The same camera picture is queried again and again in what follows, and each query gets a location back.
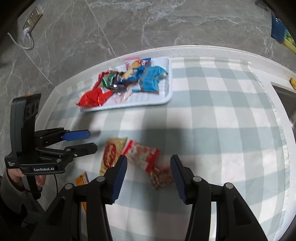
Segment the blue object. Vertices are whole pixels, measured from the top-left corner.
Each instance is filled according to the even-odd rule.
[[[121,166],[119,167],[119,170],[118,170],[115,180],[113,182],[113,189],[112,189],[112,195],[111,195],[111,202],[112,203],[114,203],[115,200],[118,199],[118,197],[119,197],[119,193],[120,193],[120,190],[122,187],[124,176],[126,175],[127,167],[128,167],[128,161],[126,159],[126,156],[124,156],[124,159],[121,163]]]
[[[282,21],[278,19],[274,13],[271,14],[271,37],[277,42],[283,43],[285,38],[286,28]]]
[[[170,168],[172,171],[172,175],[174,177],[174,181],[178,190],[179,197],[184,203],[186,203],[186,200],[187,200],[186,183],[182,178],[182,174],[180,173],[180,170],[174,158],[171,158],[170,160]]]
[[[121,79],[122,83],[130,82],[130,81],[138,81],[138,79],[142,76],[145,68],[151,66],[151,58],[141,59],[141,66],[138,68],[133,68],[134,74],[128,77],[127,79]]]
[[[138,86],[132,92],[159,92],[158,82],[167,74],[166,70],[159,66],[147,68],[141,76]]]
[[[62,136],[62,139],[65,141],[76,141],[76,140],[87,139],[90,136],[91,134],[88,130],[69,131]]]

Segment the human hand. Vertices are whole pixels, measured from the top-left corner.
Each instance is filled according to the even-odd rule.
[[[22,177],[25,177],[25,175],[22,173],[22,171],[19,168],[11,168],[7,169],[7,173],[10,177],[10,179],[18,186],[23,187],[22,183]],[[46,176],[40,175],[36,178],[36,184],[40,187],[43,187],[45,184]]]

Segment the black cable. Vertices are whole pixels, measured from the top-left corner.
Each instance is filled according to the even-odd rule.
[[[56,188],[57,188],[57,194],[59,193],[59,189],[58,189],[58,187],[57,187],[57,177],[56,177],[56,175],[54,174],[54,179],[56,180]]]

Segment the blue gripper pad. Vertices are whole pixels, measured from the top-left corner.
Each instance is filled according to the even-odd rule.
[[[174,177],[174,181],[179,193],[180,199],[186,203],[187,195],[186,195],[186,183],[183,180],[181,171],[177,165],[177,160],[175,160],[174,156],[170,159],[170,168],[172,170],[172,175]]]
[[[91,134],[88,130],[69,131],[62,136],[62,139],[65,141],[76,141],[76,140],[87,139],[90,136]]]
[[[122,187],[124,176],[126,175],[126,170],[128,167],[128,161],[126,156],[120,155],[118,161],[114,167],[107,169],[104,177],[107,179],[107,184],[109,186],[110,202],[114,203],[119,197],[119,193]]]

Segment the orange snack package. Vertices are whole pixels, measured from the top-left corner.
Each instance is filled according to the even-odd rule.
[[[101,162],[100,175],[104,175],[109,167],[115,166],[126,144],[126,140],[127,138],[110,138],[107,140],[107,146],[105,147]]]
[[[86,172],[82,173],[78,178],[75,179],[75,183],[77,186],[85,185],[89,183],[89,179],[87,178]],[[86,202],[82,202],[84,211],[86,212]]]

